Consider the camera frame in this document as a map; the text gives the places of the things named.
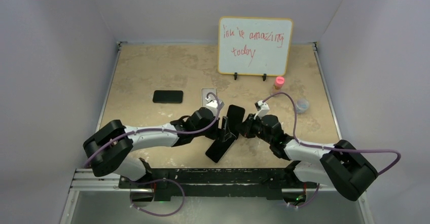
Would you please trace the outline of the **black phone without case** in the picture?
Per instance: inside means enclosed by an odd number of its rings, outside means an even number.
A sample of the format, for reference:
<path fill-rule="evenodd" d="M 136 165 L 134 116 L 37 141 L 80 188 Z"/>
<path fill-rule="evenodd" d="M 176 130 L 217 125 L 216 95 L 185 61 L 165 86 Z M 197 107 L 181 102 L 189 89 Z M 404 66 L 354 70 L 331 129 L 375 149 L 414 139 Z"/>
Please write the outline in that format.
<path fill-rule="evenodd" d="M 214 163 L 218 163 L 236 140 L 236 137 L 224 140 L 221 138 L 216 139 L 205 152 L 205 155 Z"/>

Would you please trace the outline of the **white phone case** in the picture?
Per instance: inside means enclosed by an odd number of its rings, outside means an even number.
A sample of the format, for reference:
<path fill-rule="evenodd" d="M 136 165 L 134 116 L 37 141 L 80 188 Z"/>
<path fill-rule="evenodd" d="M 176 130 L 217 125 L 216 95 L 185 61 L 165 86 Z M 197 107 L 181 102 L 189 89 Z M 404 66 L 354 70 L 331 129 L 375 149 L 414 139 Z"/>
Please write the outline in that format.
<path fill-rule="evenodd" d="M 215 96 L 217 95 L 216 88 L 213 87 L 207 87 L 201 89 L 201 106 L 205 106 L 208 103 L 210 103 L 215 99 Z"/>

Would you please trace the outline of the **black phone case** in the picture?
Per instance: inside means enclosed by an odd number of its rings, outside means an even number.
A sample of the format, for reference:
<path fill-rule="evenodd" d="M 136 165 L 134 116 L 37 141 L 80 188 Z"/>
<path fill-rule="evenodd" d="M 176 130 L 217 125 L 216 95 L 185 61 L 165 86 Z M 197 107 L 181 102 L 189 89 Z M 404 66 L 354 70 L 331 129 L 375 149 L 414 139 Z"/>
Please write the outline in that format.
<path fill-rule="evenodd" d="M 244 116 L 245 108 L 233 104 L 229 105 L 224 127 L 229 135 L 235 138 L 239 137 L 238 127 L 243 122 Z"/>

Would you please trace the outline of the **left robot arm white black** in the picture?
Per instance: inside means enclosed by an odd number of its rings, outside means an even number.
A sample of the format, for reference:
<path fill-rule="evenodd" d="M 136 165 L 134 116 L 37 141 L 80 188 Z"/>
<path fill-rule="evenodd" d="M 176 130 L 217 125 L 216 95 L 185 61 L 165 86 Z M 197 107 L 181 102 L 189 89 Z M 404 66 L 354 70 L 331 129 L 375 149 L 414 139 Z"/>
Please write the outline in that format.
<path fill-rule="evenodd" d="M 131 127 L 112 120 L 84 142 L 84 166 L 90 167 L 96 177 L 115 173 L 130 179 L 138 188 L 145 188 L 151 183 L 152 170 L 144 159 L 133 158 L 129 153 L 182 146 L 200 136 L 215 139 L 221 109 L 220 105 L 208 104 L 191 116 L 154 127 Z"/>

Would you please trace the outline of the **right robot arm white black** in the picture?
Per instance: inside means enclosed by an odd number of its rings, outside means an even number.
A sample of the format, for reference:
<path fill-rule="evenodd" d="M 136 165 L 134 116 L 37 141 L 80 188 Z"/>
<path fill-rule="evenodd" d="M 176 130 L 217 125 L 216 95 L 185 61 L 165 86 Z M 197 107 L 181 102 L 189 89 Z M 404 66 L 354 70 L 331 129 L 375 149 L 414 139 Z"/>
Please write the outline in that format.
<path fill-rule="evenodd" d="M 285 168 L 285 181 L 297 187 L 303 182 L 331 186 L 348 200 L 356 201 L 376 180 L 378 172 L 347 140 L 333 145 L 313 142 L 298 143 L 284 133 L 275 115 L 262 118 L 250 114 L 236 129 L 245 138 L 255 138 L 269 144 L 272 153 L 290 162 Z"/>

